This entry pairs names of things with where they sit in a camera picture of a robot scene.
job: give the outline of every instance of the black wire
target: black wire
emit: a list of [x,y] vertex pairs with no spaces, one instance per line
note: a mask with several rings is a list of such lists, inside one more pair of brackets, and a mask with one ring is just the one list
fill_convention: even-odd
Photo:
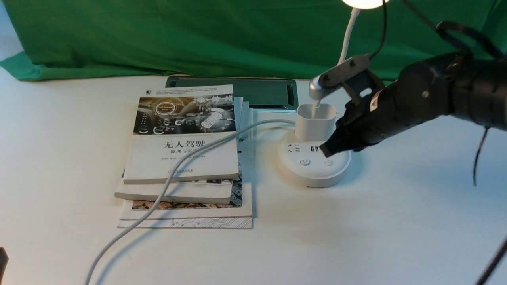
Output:
[[451,36],[445,29],[438,29],[438,26],[435,26],[428,18],[426,18],[421,11],[419,11],[409,0],[403,0],[403,3],[410,9],[414,14],[417,15],[426,25],[428,25],[432,30],[436,31],[442,40],[449,43],[457,50],[461,51],[467,57],[472,56],[471,48],[464,43],[463,41]]
[[412,5],[412,3],[410,3],[408,0],[403,0],[403,3],[405,3],[405,5],[410,9],[412,10],[412,12],[414,14],[417,15],[417,17],[419,17],[419,19],[421,19],[426,25],[428,25],[431,29],[435,29],[435,24],[433,24],[428,18],[426,18],[422,13],[421,11],[419,11],[414,5]]
[[384,12],[384,28],[382,30],[382,39],[380,40],[380,46],[378,49],[370,54],[370,59],[374,58],[380,52],[380,50],[382,50],[385,42],[385,35],[387,34],[387,5],[385,4],[385,0],[382,0],[382,10]]
[[488,135],[489,127],[484,129],[484,134],[482,135],[481,142],[479,143],[479,147],[477,148],[476,157],[474,160],[474,172],[472,178],[474,179],[474,186],[477,186],[477,162],[479,161],[479,155],[481,154],[482,146],[484,145],[484,141],[486,140],[486,136]]
[[505,237],[502,246],[498,249],[498,252],[496,253],[495,257],[493,258],[493,260],[491,260],[486,270],[484,270],[484,273],[482,274],[481,278],[479,278],[479,280],[477,281],[476,285],[484,285],[486,283],[489,276],[493,273],[495,268],[502,260],[503,256],[505,255],[505,252],[507,252],[507,236]]
[[450,22],[450,21],[442,21],[435,28],[437,32],[440,31],[454,31],[468,37],[474,39],[479,46],[482,47],[484,51],[486,51],[489,55],[491,55],[494,59],[500,60],[503,58],[503,53],[481,32],[478,30],[465,26],[460,23]]

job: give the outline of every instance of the lamp head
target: lamp head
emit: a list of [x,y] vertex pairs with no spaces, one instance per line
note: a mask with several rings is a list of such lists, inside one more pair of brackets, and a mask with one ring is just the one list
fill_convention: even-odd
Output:
[[361,10],[373,9],[382,6],[382,0],[342,0],[345,4]]

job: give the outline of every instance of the stack of books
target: stack of books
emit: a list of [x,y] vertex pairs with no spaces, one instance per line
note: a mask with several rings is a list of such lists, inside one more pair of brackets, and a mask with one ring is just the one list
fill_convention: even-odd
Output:
[[[253,114],[232,85],[147,90],[140,98],[118,227],[142,217],[184,155],[246,128]],[[252,132],[196,153],[174,174],[162,202],[138,228],[252,228]]]

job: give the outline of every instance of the green backdrop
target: green backdrop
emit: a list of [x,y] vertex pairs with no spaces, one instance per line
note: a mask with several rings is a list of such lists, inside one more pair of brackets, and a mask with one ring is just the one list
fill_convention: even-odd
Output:
[[[351,9],[340,0],[4,0],[24,52],[0,63],[20,80],[128,75],[311,78],[336,64]],[[506,0],[413,0],[432,21],[483,31],[507,50]],[[365,10],[349,55],[375,50],[382,9]],[[396,77],[451,51],[400,0],[372,69]]]

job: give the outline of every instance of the white tabletop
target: white tabletop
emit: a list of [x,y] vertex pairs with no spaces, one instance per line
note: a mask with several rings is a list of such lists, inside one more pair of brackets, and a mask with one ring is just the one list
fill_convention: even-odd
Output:
[[[9,43],[0,56],[19,45]],[[84,281],[121,231],[113,194],[138,98],[165,80],[28,83],[0,69],[5,284]],[[309,102],[307,84],[298,81],[300,103]],[[326,102],[342,113],[346,101],[338,92]],[[272,118],[295,115],[256,114]],[[136,229],[104,256],[92,283],[473,284],[507,233],[507,133],[490,132],[475,188],[482,129],[439,118],[355,153],[341,183],[311,190],[276,169],[286,131],[276,126],[257,131],[252,230]],[[504,262],[489,284],[506,279]]]

